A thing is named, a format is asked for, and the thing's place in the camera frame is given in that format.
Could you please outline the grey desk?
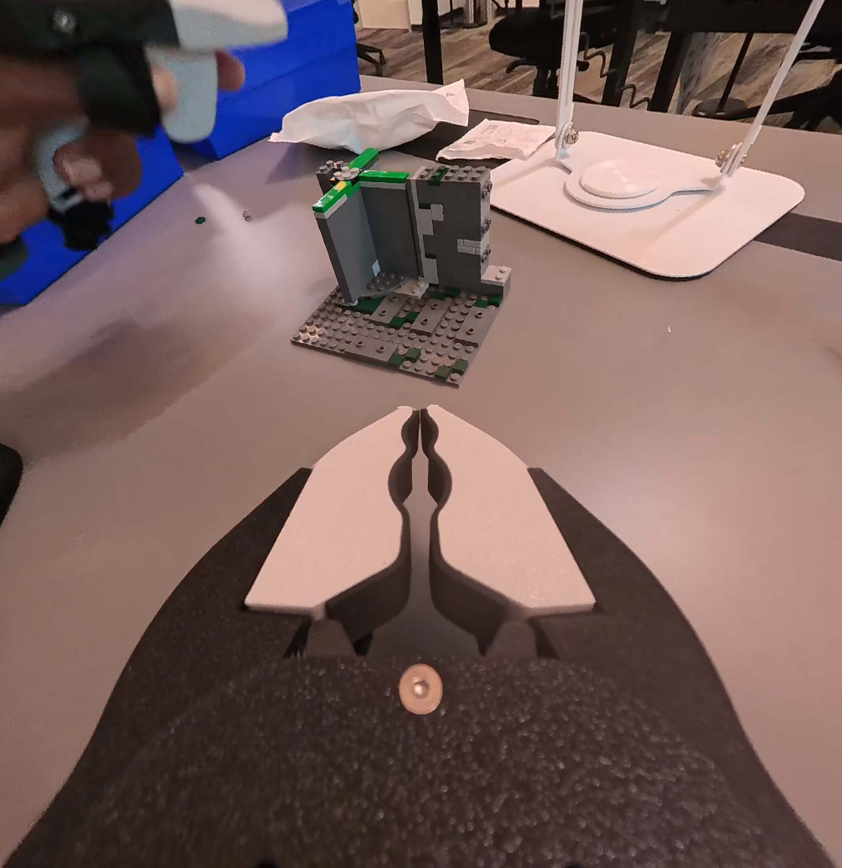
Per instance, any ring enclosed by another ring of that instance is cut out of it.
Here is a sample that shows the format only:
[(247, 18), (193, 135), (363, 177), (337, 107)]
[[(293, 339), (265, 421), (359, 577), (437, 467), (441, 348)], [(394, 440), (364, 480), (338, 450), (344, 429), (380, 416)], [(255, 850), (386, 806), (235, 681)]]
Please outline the grey desk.
[(753, 242), (663, 281), (496, 213), (511, 294), (453, 390), (290, 343), (333, 287), (320, 160), (262, 142), (195, 168), (0, 311), (0, 442), (25, 464), (0, 531), (0, 866), (209, 549), (346, 436), (429, 404), (654, 572), (842, 866), (842, 262)]

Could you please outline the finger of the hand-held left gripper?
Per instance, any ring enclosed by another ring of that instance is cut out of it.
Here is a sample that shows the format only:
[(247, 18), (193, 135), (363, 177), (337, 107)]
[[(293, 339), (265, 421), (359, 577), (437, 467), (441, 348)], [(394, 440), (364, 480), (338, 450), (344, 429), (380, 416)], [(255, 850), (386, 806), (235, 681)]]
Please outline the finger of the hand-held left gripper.
[(288, 20), (279, 1), (169, 1), (176, 43), (191, 51), (232, 49), (285, 40)]

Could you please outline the crumpled white paper bag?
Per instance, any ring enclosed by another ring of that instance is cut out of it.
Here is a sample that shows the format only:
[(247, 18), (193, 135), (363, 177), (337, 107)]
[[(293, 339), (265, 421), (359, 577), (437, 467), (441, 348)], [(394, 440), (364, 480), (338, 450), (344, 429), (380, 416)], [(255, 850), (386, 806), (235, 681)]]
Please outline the crumpled white paper bag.
[(466, 127), (469, 102), (463, 81), (435, 90), (382, 90), (334, 95), (285, 115), (270, 142), (346, 149), (386, 150), (430, 133), (439, 123)]

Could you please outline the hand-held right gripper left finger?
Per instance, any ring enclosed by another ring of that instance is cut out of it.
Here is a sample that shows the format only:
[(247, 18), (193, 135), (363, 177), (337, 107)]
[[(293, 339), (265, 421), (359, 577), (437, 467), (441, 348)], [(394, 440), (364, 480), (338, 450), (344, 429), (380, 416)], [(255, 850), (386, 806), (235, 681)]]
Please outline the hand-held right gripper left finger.
[(314, 464), (245, 606), (307, 620), (300, 655), (356, 655), (409, 600), (405, 500), (419, 413), (398, 407)]

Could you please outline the grey green brick model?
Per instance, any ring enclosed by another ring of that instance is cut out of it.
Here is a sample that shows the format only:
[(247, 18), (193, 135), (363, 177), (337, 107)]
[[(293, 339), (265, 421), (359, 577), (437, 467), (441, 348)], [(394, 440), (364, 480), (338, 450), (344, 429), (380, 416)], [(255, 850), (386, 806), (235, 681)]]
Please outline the grey green brick model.
[(328, 160), (312, 213), (337, 285), (292, 344), (457, 388), (511, 287), (491, 261), (492, 171)]

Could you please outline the wooden top table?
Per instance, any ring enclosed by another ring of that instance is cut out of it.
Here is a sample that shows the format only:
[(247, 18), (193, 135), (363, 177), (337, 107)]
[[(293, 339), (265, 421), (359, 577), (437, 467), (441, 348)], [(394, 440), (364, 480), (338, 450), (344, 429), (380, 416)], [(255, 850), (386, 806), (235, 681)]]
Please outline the wooden top table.
[(420, 3), (426, 80), (428, 83), (442, 85), (444, 84), (444, 67), (438, 2), (436, 0), (423, 0)]

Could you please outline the blue plastic bin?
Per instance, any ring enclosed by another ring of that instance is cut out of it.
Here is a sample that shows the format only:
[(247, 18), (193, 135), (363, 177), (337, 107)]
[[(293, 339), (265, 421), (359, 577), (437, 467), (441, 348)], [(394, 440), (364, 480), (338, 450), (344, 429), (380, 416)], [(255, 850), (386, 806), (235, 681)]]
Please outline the blue plastic bin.
[(298, 106), (360, 91), (357, 38), (349, 1), (283, 1), (288, 35), (282, 42), (231, 49), (245, 68), (241, 90), (220, 92), (213, 131), (185, 145), (220, 159), (280, 131)]
[[(171, 142), (163, 131), (137, 141), (142, 177), (130, 195), (114, 201), (110, 225), (116, 232), (183, 176)], [(43, 220), (23, 234), (27, 258), (0, 280), (0, 305), (21, 307), (36, 298), (88, 256), (65, 246), (61, 230)]]

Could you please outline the person's left hand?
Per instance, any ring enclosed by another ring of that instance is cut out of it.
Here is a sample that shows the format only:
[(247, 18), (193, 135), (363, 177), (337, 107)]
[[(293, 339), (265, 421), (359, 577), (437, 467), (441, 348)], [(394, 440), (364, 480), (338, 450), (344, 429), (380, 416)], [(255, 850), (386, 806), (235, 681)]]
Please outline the person's left hand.
[[(0, 55), (0, 245), (47, 215), (42, 183), (31, 170), (33, 144), (85, 118), (74, 66)], [(134, 136), (110, 128), (89, 127), (57, 151), (55, 166), (90, 201), (123, 198), (142, 175)]]

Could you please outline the white book stand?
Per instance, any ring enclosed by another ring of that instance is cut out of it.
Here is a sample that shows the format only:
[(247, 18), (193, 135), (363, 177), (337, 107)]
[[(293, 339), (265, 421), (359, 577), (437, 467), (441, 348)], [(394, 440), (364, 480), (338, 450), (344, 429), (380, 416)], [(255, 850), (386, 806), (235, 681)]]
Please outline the white book stand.
[(556, 135), (532, 156), (493, 169), (492, 207), (657, 277), (708, 274), (805, 196), (792, 179), (741, 165), (823, 4), (810, 4), (743, 141), (712, 161), (577, 131), (583, 2), (567, 2)]

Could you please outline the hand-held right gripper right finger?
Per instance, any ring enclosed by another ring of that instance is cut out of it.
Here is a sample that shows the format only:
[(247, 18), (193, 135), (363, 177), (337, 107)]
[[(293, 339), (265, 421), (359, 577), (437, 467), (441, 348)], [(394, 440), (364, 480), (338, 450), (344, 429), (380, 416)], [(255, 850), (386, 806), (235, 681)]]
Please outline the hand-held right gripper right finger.
[(441, 406), (423, 411), (430, 596), (483, 655), (535, 654), (539, 617), (584, 614), (596, 598), (528, 466)]

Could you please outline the small white paper packet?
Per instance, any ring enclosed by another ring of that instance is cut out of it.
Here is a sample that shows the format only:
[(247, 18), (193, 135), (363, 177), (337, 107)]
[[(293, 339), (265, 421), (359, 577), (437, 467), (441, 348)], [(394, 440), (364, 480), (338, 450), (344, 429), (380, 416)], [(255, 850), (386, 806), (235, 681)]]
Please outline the small white paper packet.
[(443, 147), (438, 161), (511, 160), (533, 155), (557, 132), (555, 126), (506, 122), (485, 118), (452, 144)]

